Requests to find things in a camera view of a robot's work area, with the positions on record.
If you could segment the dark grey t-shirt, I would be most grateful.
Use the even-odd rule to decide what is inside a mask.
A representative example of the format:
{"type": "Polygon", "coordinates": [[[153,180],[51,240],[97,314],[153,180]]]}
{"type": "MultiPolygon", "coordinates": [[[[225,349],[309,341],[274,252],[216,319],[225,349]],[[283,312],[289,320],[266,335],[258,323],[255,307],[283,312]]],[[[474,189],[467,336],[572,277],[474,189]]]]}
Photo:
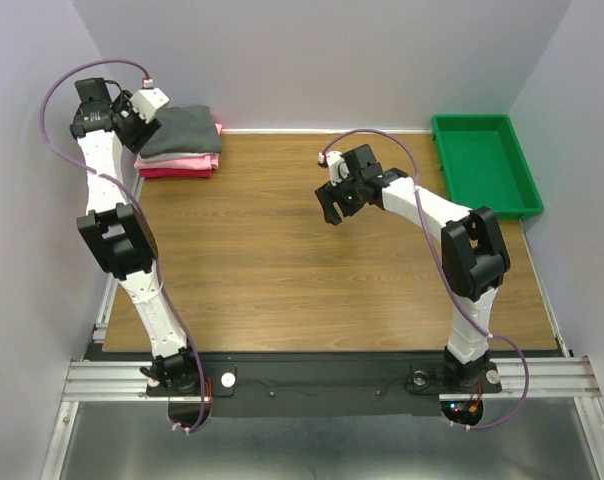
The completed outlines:
{"type": "Polygon", "coordinates": [[[169,153],[220,153],[222,140],[206,105],[169,107],[161,110],[156,119],[158,130],[143,146],[143,158],[169,153]]]}

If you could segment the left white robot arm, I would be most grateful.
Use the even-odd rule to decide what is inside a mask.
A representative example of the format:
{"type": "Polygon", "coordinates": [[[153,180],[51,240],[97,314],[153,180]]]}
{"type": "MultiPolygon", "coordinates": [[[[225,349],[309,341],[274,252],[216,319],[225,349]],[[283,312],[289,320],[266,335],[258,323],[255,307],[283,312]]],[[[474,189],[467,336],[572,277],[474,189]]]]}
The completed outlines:
{"type": "Polygon", "coordinates": [[[122,154],[139,152],[159,129],[168,97],[151,80],[140,90],[109,92],[102,77],[78,80],[80,104],[70,125],[88,169],[86,212],[77,229],[100,268],[127,293],[148,335],[152,363],[142,374],[152,387],[197,395],[205,371],[173,311],[158,275],[158,248],[133,194],[122,184],[122,154]]]}

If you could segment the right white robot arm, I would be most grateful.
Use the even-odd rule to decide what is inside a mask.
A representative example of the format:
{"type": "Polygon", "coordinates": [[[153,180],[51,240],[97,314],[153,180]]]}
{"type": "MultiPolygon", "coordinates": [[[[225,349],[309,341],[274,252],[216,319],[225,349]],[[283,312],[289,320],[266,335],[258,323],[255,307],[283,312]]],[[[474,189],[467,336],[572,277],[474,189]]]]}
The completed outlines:
{"type": "Polygon", "coordinates": [[[328,172],[315,191],[327,223],[338,225],[374,205],[422,228],[453,303],[442,378],[454,390],[466,389],[488,365],[493,303],[510,268],[495,213],[452,203],[406,172],[384,169],[369,145],[322,152],[318,164],[328,172]]]}

